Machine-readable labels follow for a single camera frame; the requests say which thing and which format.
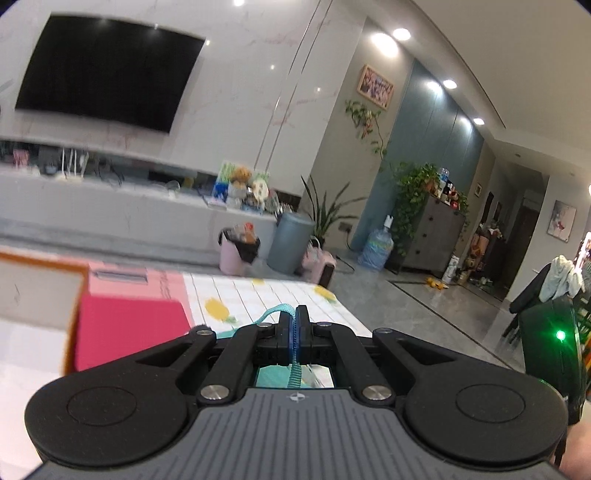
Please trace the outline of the grey round trash can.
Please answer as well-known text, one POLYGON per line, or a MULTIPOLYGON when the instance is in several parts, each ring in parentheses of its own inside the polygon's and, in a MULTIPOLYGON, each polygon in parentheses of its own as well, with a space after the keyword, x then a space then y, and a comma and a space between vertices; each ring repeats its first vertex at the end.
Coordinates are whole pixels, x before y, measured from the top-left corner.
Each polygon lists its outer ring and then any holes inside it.
POLYGON ((277 223, 267 265, 283 274, 294 274, 301 267, 315 222, 308 216, 294 212, 283 213, 277 223))

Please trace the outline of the teal soft fabric item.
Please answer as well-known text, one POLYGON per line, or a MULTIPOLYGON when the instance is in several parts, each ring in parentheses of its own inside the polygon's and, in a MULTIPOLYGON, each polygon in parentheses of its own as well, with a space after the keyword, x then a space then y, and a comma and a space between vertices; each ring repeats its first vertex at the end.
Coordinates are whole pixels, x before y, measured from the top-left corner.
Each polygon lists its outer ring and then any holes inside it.
POLYGON ((296 309, 288 304, 279 304, 264 311, 249 325, 217 334, 219 356, 207 382, 227 389, 229 398, 240 397, 250 387, 300 389, 296 309), (293 316, 294 349, 290 361, 276 360, 276 324, 281 312, 293 316))

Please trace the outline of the blue water jug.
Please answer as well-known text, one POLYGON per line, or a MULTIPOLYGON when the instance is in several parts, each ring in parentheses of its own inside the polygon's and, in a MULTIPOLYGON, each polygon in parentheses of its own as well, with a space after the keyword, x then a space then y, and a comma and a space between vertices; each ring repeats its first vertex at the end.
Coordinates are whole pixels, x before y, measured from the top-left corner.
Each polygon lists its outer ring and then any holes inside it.
POLYGON ((391 235, 393 217, 387 215, 383 226, 370 233, 358 263, 366 268, 381 271, 394 248, 394 241, 391 235))

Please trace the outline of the brown teddy bear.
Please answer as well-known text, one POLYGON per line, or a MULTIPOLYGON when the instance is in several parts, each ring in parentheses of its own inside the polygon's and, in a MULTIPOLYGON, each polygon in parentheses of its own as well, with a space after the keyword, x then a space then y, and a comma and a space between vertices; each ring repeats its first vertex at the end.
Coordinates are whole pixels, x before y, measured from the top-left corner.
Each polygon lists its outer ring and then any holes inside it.
POLYGON ((235 167, 229 178, 228 195, 232 197, 245 195, 251 176, 252 170, 249 168, 244 166, 235 167))

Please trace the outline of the black wall television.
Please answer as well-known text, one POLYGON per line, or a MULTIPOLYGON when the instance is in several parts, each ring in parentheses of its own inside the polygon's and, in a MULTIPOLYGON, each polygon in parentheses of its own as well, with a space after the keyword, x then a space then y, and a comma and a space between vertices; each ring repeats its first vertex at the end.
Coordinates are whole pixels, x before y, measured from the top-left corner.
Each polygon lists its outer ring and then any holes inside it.
POLYGON ((53 14, 15 107, 167 133, 203 46, 201 38, 157 26, 53 14))

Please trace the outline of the red lidded clear box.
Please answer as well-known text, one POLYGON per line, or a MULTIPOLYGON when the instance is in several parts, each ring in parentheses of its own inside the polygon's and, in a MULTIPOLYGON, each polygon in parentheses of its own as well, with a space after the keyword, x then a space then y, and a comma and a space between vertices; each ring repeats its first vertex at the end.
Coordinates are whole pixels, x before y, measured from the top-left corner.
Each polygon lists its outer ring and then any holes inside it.
POLYGON ((177 301, 83 296, 74 366, 83 371, 173 340, 190 328, 177 301))

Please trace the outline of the climbing green ivy plant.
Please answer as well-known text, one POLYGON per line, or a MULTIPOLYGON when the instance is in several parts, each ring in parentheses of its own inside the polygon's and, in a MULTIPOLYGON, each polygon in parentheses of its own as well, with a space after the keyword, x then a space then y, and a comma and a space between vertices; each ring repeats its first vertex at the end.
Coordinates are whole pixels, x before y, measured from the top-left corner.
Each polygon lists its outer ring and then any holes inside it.
POLYGON ((380 112, 355 100, 346 114, 370 149, 379 168, 349 247, 362 251, 370 233, 388 216, 394 218, 394 251, 406 253, 416 231, 414 223, 439 183, 441 168, 475 173, 483 139, 467 128, 468 121, 447 97, 405 99, 389 138, 384 136, 380 112))

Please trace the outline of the green potted floor plant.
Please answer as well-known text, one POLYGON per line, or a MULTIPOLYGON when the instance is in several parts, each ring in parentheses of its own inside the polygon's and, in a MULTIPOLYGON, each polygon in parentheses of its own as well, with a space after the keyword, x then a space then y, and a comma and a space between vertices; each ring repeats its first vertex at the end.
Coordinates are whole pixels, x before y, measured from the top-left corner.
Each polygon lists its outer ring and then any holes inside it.
POLYGON ((342 220, 355 220, 359 218, 356 214, 342 213, 342 209, 346 209, 346 207, 353 204, 365 201, 366 197, 342 198, 349 189, 349 185, 351 185, 348 182, 339 189, 338 193, 335 194, 334 199, 329 201, 328 192, 325 192, 322 195, 318 193, 318 188, 317 185, 315 185, 313 177, 308 177, 308 180, 301 178, 301 182, 303 182, 304 185, 304 197, 308 199, 308 203, 310 204, 310 207, 308 208, 303 207, 303 212, 312 222, 314 222, 315 226, 312 235, 315 239, 318 239, 320 246, 324 247, 329 229, 331 229, 332 225, 339 223, 342 220))

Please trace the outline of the framed wall picture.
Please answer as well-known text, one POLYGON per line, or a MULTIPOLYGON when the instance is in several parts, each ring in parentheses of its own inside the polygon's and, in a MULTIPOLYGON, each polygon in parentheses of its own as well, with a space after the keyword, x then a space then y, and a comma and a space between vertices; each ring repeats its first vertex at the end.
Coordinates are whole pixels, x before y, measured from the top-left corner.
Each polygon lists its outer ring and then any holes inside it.
POLYGON ((387 110, 394 94, 394 84, 370 65, 365 65, 356 90, 363 98, 387 110))

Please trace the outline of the grey marble TV console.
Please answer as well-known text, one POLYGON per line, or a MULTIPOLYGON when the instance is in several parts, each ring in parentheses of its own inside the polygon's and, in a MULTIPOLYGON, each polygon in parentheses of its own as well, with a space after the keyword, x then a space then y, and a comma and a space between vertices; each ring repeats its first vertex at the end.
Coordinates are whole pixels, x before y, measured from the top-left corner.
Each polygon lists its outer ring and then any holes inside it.
POLYGON ((23 242, 84 252, 130 255, 192 265, 216 260, 218 234, 250 223, 266 258, 276 219, 211 208, 187 193, 114 181, 1 170, 1 235, 23 242))

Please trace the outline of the pink paper sheet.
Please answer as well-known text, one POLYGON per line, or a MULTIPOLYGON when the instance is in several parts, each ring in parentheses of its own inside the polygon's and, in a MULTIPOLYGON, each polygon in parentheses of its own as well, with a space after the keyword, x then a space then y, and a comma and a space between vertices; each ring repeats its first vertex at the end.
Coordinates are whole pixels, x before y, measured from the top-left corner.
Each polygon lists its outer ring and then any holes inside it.
POLYGON ((177 301, 194 325, 183 275, 176 271, 90 261, 89 293, 148 300, 177 301))

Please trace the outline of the lemon print checkered tablecloth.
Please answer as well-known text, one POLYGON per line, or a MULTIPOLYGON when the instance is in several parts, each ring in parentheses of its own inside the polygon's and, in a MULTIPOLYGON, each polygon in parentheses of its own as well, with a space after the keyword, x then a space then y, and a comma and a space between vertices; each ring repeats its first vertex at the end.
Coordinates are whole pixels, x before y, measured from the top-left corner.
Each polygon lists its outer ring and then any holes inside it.
POLYGON ((204 274, 183 275, 193 325, 205 325, 217 335, 228 337, 262 317, 271 307, 304 305, 311 322, 331 322, 369 337, 370 330, 335 294, 311 283, 204 274))

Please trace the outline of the orange rimmed cardboard box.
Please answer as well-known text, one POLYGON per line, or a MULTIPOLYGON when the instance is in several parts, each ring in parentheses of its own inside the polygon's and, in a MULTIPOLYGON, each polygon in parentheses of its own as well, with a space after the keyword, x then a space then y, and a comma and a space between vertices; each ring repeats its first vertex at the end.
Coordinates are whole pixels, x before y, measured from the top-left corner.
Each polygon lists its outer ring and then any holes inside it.
POLYGON ((61 372, 75 371, 78 314, 88 292, 84 262, 39 257, 29 251, 1 253, 1 316, 10 321, 66 333, 61 372))

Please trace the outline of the grey drawer cabinet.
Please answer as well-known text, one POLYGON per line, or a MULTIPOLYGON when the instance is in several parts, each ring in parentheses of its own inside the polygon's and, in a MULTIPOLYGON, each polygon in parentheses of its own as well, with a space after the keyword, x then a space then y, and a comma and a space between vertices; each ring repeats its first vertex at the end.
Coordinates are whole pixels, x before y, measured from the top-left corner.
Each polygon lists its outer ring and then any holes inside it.
POLYGON ((386 268, 419 270, 442 276, 455 250, 466 217, 457 209, 430 196, 415 221, 415 234, 404 244, 406 254, 394 250, 386 268))

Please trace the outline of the pink waste bin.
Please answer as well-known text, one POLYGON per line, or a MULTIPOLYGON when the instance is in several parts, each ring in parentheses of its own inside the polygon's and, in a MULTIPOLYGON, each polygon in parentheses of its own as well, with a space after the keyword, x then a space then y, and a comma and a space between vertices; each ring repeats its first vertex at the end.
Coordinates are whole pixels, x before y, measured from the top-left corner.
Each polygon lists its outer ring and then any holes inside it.
POLYGON ((227 227, 218 234, 219 269, 225 275, 242 276, 259 254, 260 240, 252 223, 227 227))

